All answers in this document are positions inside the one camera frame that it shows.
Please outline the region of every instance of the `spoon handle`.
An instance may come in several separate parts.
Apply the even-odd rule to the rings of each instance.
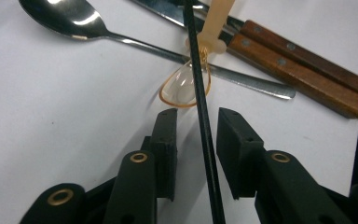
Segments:
[[[117,42],[121,42],[123,44],[130,45],[137,49],[144,50],[146,52],[152,53],[161,58],[165,58],[176,63],[186,63],[188,60],[190,60],[190,57],[188,56],[175,53],[167,49],[162,49],[157,46],[153,46],[124,35],[109,32],[104,37],[115,40]],[[237,85],[249,88],[251,90],[260,91],[265,94],[283,98],[286,100],[292,99],[296,95],[296,91],[290,86],[234,72],[213,64],[209,65],[212,71],[212,76],[222,78]]]

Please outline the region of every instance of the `black rod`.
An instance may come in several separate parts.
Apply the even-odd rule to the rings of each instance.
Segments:
[[[212,218],[214,224],[224,224],[226,223],[225,212],[223,209],[222,195],[220,193],[216,158],[214,156],[213,149],[211,124],[209,122],[208,107],[206,105],[205,90],[202,80],[199,44],[197,41],[192,0],[185,0],[185,20],[188,30],[188,40],[190,42],[190,56],[193,66],[193,78],[200,122],[202,151],[205,163],[206,179],[208,182],[209,199],[211,202]]]

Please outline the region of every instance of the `wooden handle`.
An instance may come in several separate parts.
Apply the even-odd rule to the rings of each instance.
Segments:
[[[315,101],[335,110],[349,119],[358,118],[358,92],[350,90],[335,81],[281,54],[266,48],[253,39],[234,35],[228,45],[232,53],[252,63],[278,79],[295,87]]]
[[[242,26],[241,33],[269,49],[273,49],[281,55],[334,80],[336,83],[358,92],[357,75],[301,48],[299,45],[273,33],[269,29],[253,21],[247,21]]]

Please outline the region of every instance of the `white table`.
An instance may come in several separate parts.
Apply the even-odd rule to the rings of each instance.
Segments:
[[[185,30],[124,0],[90,0],[119,34],[186,53]],[[358,74],[358,1],[237,0],[252,19]],[[224,54],[212,63],[274,80]],[[74,41],[0,1],[0,223],[18,223],[37,196],[60,183],[90,190],[117,175],[140,149],[158,112],[160,84],[180,64],[110,40]],[[241,113],[266,149],[295,155],[321,185],[347,195],[358,120],[301,93],[291,101],[213,78],[207,97],[213,137],[219,107]],[[158,200],[158,223],[212,223],[196,108],[180,109],[175,201]],[[258,223],[254,199],[234,201],[220,163],[227,223]]]

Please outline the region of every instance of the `spoon bowl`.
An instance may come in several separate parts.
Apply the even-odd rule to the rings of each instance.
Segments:
[[[20,0],[20,4],[34,20],[61,35],[80,40],[109,35],[101,15],[87,1]]]

